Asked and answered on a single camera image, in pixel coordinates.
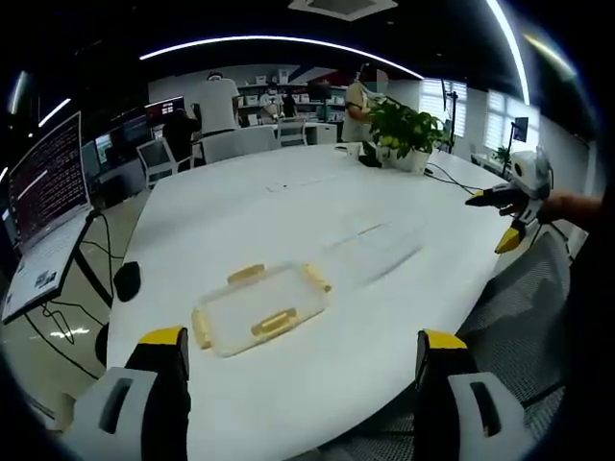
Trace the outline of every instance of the air vent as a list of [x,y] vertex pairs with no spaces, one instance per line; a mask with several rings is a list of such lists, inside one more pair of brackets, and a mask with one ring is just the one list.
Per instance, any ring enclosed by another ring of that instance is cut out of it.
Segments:
[[317,12],[354,21],[375,12],[395,8],[397,3],[392,0],[293,0],[288,7],[300,12]]

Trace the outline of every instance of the small plant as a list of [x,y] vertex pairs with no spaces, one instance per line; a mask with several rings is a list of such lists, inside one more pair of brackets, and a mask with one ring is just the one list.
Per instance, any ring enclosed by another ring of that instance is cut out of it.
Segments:
[[498,150],[495,152],[494,157],[499,160],[501,163],[504,163],[505,160],[508,157],[508,150],[506,149],[506,147],[501,146],[498,148]]
[[404,158],[410,151],[431,154],[433,144],[447,140],[438,129],[437,118],[388,100],[372,108],[371,134],[377,144],[398,149],[397,158]]

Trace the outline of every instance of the black mouse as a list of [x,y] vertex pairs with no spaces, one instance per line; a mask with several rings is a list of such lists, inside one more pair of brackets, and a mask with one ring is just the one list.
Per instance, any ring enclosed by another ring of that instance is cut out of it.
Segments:
[[119,301],[130,301],[136,296],[141,287],[141,270],[136,261],[127,262],[119,268],[115,277],[115,292]]

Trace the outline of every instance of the laptop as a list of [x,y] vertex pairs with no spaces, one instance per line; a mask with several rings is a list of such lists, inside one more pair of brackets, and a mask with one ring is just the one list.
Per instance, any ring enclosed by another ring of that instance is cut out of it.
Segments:
[[92,206],[81,156],[81,113],[43,137],[9,177],[22,258],[3,302],[5,324],[62,291]]

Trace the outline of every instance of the black ceiling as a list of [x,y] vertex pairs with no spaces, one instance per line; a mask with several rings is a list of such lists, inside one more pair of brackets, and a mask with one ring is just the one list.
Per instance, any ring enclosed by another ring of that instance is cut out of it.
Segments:
[[[13,5],[5,17],[20,24],[21,32],[16,35],[10,28],[0,32],[2,42],[11,45],[6,50],[9,72],[2,76],[0,89],[8,95],[18,72],[27,70],[35,77],[42,114],[71,97],[79,109],[110,108],[111,116],[135,98],[146,98],[146,82],[167,75],[258,62],[356,69],[364,61],[332,49],[278,42],[216,44],[138,60],[142,54],[199,38],[263,34],[342,43],[425,76],[521,96],[503,34],[484,0],[401,0],[398,8],[355,22],[290,11],[288,0],[252,2],[252,6],[233,0],[210,3],[133,1],[63,8],[43,2],[35,9],[27,2]],[[552,17],[553,9],[544,5],[538,9],[530,1],[519,1],[514,6],[522,12],[509,11],[518,27],[524,27],[527,19],[545,24]],[[566,18],[569,8],[559,2],[559,17]],[[547,29],[582,69],[583,57],[565,32],[566,21],[551,21]],[[562,82],[537,54],[534,57],[536,65],[529,75],[532,103],[571,132],[591,137],[585,106],[574,87]],[[403,77],[401,72],[387,70],[393,78]],[[37,118],[37,113],[30,113],[30,123]]]

